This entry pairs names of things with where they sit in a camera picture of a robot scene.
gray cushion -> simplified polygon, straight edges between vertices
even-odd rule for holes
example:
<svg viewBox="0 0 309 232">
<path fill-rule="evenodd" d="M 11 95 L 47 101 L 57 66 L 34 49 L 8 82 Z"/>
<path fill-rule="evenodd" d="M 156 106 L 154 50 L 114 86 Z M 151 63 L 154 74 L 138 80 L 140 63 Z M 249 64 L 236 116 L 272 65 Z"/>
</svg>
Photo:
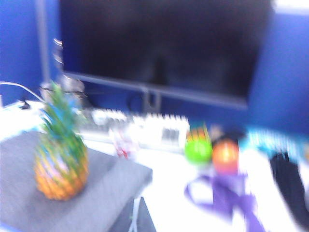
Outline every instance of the gray cushion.
<svg viewBox="0 0 309 232">
<path fill-rule="evenodd" d="M 89 149 L 85 189 L 66 202 L 36 189 L 34 153 L 39 133 L 1 144 L 1 222 L 22 232 L 106 232 L 129 199 L 152 179 L 152 170 Z"/>
</svg>

pineapple crown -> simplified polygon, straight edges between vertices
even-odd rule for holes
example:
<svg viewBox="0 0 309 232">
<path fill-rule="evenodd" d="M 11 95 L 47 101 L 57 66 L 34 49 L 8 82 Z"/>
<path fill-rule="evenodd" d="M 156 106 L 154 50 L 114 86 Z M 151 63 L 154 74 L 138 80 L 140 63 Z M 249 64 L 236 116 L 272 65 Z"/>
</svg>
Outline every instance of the pineapple crown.
<svg viewBox="0 0 309 232">
<path fill-rule="evenodd" d="M 77 104 L 72 95 L 64 94 L 61 87 L 52 83 L 51 102 L 43 109 L 45 124 L 43 129 L 54 139 L 71 134 L 77 125 Z"/>
</svg>

blue object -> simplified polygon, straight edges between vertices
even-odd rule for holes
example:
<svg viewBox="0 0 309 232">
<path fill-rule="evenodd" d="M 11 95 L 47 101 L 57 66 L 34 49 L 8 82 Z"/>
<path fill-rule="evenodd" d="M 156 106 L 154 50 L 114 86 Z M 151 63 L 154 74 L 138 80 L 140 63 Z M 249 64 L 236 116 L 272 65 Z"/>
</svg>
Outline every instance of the blue object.
<svg viewBox="0 0 309 232">
<path fill-rule="evenodd" d="M 240 148 L 257 148 L 271 159 L 276 153 L 287 152 L 290 161 L 297 163 L 305 159 L 307 138 L 264 128 L 248 128 L 247 137 Z"/>
</svg>

blue wall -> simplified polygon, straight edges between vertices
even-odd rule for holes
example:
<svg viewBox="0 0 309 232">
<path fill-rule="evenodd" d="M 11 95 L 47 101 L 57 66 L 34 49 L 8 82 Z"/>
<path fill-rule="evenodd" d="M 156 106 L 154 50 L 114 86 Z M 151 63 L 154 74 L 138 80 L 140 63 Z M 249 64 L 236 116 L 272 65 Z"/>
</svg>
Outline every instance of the blue wall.
<svg viewBox="0 0 309 232">
<path fill-rule="evenodd" d="M 0 80 L 38 92 L 42 81 L 34 1 L 0 1 Z M 19 87 L 0 86 L 3 104 L 32 98 Z"/>
<path fill-rule="evenodd" d="M 3 62 L 4 65 L 1 64 L 5 75 L 2 74 L 2 69 L 0 78 L 2 80 L 4 76 L 14 74 L 15 80 L 36 88 L 42 80 L 33 1 L 2 0 L 2 2 L 5 10 L 1 15 L 1 31 L 3 26 L 8 31 L 4 33 L 5 36 L 1 35 L 0 48 L 10 58 Z M 53 77 L 56 75 L 56 70 L 51 55 L 52 39 L 59 38 L 57 3 L 56 0 L 46 1 L 50 66 Z M 26 14 L 21 15 L 20 11 L 26 11 Z M 3 23 L 3 16 L 9 21 Z M 12 26 L 14 22 L 17 23 L 17 27 Z M 228 126 L 256 124 L 309 134 L 308 42 L 309 15 L 276 14 L 271 20 L 256 67 L 248 110 L 239 111 L 164 98 L 162 112 L 186 115 L 191 121 L 205 120 Z M 31 76 L 32 79 L 27 80 L 26 76 Z M 133 111 L 140 111 L 140 93 L 91 83 L 86 83 L 86 91 L 95 106 L 128 111 L 127 100 L 131 99 Z M 99 91 L 101 94 L 93 94 L 93 91 Z M 14 93 L 11 99 L 17 96 L 18 93 Z"/>
</svg>

orange cup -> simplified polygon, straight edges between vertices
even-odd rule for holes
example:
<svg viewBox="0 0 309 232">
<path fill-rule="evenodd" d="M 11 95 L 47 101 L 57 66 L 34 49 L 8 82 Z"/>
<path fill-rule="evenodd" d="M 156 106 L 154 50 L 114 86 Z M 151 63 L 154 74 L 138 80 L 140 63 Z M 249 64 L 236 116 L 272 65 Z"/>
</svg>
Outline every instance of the orange cup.
<svg viewBox="0 0 309 232">
<path fill-rule="evenodd" d="M 220 174 L 237 174 L 239 147 L 230 139 L 218 142 L 213 147 L 212 162 Z"/>
</svg>

